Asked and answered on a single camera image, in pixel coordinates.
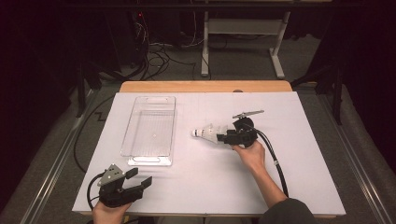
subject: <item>human hand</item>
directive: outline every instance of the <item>human hand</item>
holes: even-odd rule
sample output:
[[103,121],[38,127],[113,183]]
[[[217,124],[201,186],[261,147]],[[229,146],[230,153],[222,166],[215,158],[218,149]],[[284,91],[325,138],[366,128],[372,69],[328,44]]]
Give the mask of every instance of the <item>human hand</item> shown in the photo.
[[131,206],[127,203],[120,207],[110,208],[102,202],[98,202],[92,210],[94,224],[120,224],[126,210]]
[[240,146],[232,146],[232,148],[239,154],[242,162],[250,172],[265,169],[265,148],[259,141],[254,141],[254,143],[247,148]]

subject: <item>metal rail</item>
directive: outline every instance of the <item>metal rail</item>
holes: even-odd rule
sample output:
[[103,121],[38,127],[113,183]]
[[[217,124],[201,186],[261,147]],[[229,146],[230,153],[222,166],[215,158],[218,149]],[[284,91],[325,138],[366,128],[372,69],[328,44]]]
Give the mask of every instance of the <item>metal rail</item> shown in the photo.
[[356,179],[361,186],[361,191],[363,192],[368,204],[370,204],[370,207],[373,210],[376,220],[380,224],[392,224],[393,221],[390,218],[386,207],[382,203],[375,185],[373,184],[370,177],[367,175],[363,166],[361,165],[361,161],[359,160],[359,157],[355,152],[355,148],[350,144],[349,140],[347,139],[347,134],[344,128],[341,125],[338,125],[337,122],[334,120],[332,116],[332,107],[329,100],[324,95],[320,95],[318,98],[322,106],[325,108],[326,113],[329,115],[329,118],[332,121],[332,125],[334,126],[340,137],[341,142],[344,145],[346,159],[348,160],[352,172],[356,176]]
[[29,205],[26,213],[24,214],[21,224],[36,223],[41,215],[41,212],[44,209],[44,206],[47,203],[50,194],[55,187],[55,184],[58,180],[59,175],[61,174],[62,169],[64,168],[64,164],[67,161],[68,155],[72,149],[72,144],[76,139],[77,133],[81,128],[81,123],[85,119],[86,112],[92,107],[92,102],[97,95],[97,91],[90,90],[87,94],[87,107],[86,110],[82,113],[81,117],[77,118],[75,123],[73,124],[72,129],[69,134],[66,136],[64,143],[56,157],[52,167],[49,170],[41,188],[36,193],[33,198],[31,204]]

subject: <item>black wire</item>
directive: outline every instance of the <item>black wire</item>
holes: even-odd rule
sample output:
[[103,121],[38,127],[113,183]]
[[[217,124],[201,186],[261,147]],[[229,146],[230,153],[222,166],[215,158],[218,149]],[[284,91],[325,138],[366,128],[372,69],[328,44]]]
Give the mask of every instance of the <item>black wire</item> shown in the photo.
[[283,193],[289,197],[289,191],[288,191],[288,186],[286,185],[286,180],[285,180],[285,176],[283,176],[283,172],[282,172],[282,168],[280,167],[279,161],[276,158],[274,149],[272,148],[271,142],[268,139],[268,137],[260,130],[255,129],[254,127],[251,127],[248,124],[244,124],[245,126],[248,126],[249,128],[253,129],[254,131],[257,132],[257,134],[262,138],[262,140],[264,141],[265,145],[267,145],[268,150],[270,151],[270,154],[274,160],[274,162],[276,163],[276,169],[277,172],[279,173],[279,178],[280,178],[280,182],[282,184],[282,189],[283,189]]
[[155,54],[155,55],[157,55],[158,57],[155,57],[155,58],[161,58],[162,60],[163,60],[163,64],[161,64],[161,65],[159,65],[159,68],[158,68],[158,70],[154,73],[154,74],[152,74],[152,75],[150,75],[150,76],[148,76],[148,77],[144,77],[143,79],[141,79],[141,80],[143,80],[143,81],[146,81],[146,80],[148,80],[148,79],[150,79],[150,78],[153,78],[153,77],[155,77],[155,76],[158,76],[159,74],[161,74],[162,72],[164,72],[167,68],[168,68],[168,66],[169,66],[169,60],[166,60],[163,56],[161,56],[158,52],[151,52],[151,53],[153,53],[153,54]]
[[96,175],[96,176],[91,180],[90,184],[88,185],[88,188],[87,188],[87,202],[88,202],[88,205],[90,206],[91,210],[93,210],[93,205],[92,205],[92,200],[93,200],[93,199],[91,199],[91,187],[92,187],[92,184],[93,184],[93,182],[95,182],[95,180],[97,180],[97,179],[99,179],[100,177],[102,177],[102,176],[105,174],[105,172],[106,172],[106,171],[104,171],[103,173],[101,173],[101,174],[99,174],[99,175]]
[[192,78],[194,77],[195,65],[196,65],[197,63],[183,63],[183,62],[181,62],[181,61],[175,60],[175,59],[171,58],[171,56],[169,56],[168,53],[166,53],[165,48],[163,48],[163,54],[165,54],[166,57],[168,57],[169,61],[172,61],[172,62],[174,62],[174,63],[180,63],[180,64],[185,64],[185,65],[192,65],[191,75],[192,75]]
[[150,52],[152,52],[152,53],[162,52],[162,51],[165,49],[165,43],[153,44],[153,45],[151,45],[151,48],[152,48],[152,47],[159,47],[160,49],[155,50],[155,51],[154,51],[153,49],[151,49]]
[[204,58],[204,55],[201,55],[202,60],[204,60],[204,62],[207,65],[207,73],[209,74],[209,80],[212,80],[212,73],[210,72],[210,67],[209,67],[209,63],[207,63],[207,61]]
[[81,125],[81,128],[78,130],[77,137],[76,137],[76,141],[75,141],[75,143],[74,143],[74,145],[73,145],[73,157],[74,157],[74,160],[75,160],[75,162],[76,162],[76,165],[78,166],[78,168],[79,168],[83,173],[87,173],[87,171],[86,171],[84,168],[82,168],[82,166],[81,166],[81,164],[79,163],[78,158],[77,158],[77,143],[78,143],[78,139],[79,139],[79,137],[81,136],[81,133],[82,133],[82,130],[84,129],[84,127],[85,127],[85,124],[86,124],[87,121],[90,119],[90,117],[92,116],[92,114],[93,114],[94,112],[96,112],[96,110],[99,108],[99,106],[103,105],[105,102],[107,102],[108,100],[110,100],[110,99],[113,98],[113,97],[114,97],[114,95],[108,97],[107,99],[105,99],[104,101],[102,101],[99,105],[97,105],[96,108],[94,108],[93,111],[92,111],[92,112],[88,115],[88,117],[84,120],[84,122],[83,122],[82,125]]
[[149,70],[149,59],[148,59],[148,55],[145,55],[145,72],[142,74],[142,77],[139,78],[139,81],[142,81],[145,78],[146,73]]
[[146,62],[145,62],[145,60],[142,60],[142,62],[139,64],[139,67],[134,72],[127,75],[127,77],[131,78],[131,77],[135,77],[135,76],[139,75],[141,72],[143,72],[145,70],[145,67],[146,67]]
[[225,48],[227,48],[227,45],[228,45],[227,36],[226,35],[216,35],[216,36],[220,36],[220,37],[222,37],[224,39],[224,46],[222,46],[220,48],[217,48],[217,47],[213,47],[213,46],[209,46],[208,45],[207,47],[210,48],[210,49],[225,49]]
[[[148,60],[148,64],[153,66],[153,67],[161,67],[164,66],[166,63],[169,63],[169,59],[165,59],[163,56],[160,55],[160,53],[158,52],[151,52],[152,54],[157,55],[157,57],[152,57]],[[155,60],[155,59],[160,59],[161,61],[163,61],[163,63],[161,64],[152,64],[151,61]]]
[[90,202],[92,202],[93,200],[98,199],[98,198],[99,198],[99,196],[96,196],[96,197],[94,197],[94,198],[91,198],[91,199],[90,199]]

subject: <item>sleeve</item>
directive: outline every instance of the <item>sleeve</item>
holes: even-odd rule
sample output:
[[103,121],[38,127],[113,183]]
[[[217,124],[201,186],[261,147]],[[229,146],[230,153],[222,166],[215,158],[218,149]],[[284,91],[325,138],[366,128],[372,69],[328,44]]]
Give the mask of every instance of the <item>sleeve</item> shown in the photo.
[[309,208],[295,199],[287,199],[272,206],[260,218],[260,224],[317,224]]

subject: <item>white plastic part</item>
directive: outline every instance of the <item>white plastic part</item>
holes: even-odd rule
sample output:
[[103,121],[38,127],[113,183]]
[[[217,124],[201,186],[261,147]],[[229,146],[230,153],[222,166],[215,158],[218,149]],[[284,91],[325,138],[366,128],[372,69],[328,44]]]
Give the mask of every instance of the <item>white plastic part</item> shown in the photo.
[[213,127],[212,124],[205,126],[203,129],[194,129],[191,131],[191,135],[193,137],[201,137],[208,141],[211,141],[217,144],[218,141],[218,134],[226,134],[227,133],[227,125],[225,126],[217,126]]

